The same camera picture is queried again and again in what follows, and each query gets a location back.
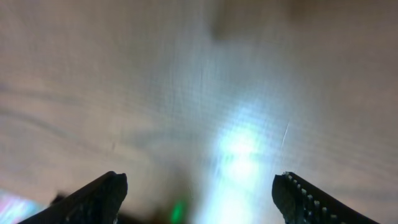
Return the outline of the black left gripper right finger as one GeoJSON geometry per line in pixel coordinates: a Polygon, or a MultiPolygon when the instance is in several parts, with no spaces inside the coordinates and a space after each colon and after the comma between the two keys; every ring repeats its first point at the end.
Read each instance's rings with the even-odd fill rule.
{"type": "Polygon", "coordinates": [[[286,224],[377,224],[293,172],[274,176],[272,199],[286,224]]]}

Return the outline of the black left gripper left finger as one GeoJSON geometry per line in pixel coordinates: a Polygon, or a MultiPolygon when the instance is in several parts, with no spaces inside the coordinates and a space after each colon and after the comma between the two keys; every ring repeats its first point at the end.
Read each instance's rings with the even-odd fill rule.
{"type": "Polygon", "coordinates": [[[126,174],[109,171],[20,224],[114,224],[127,190],[126,174]]]}

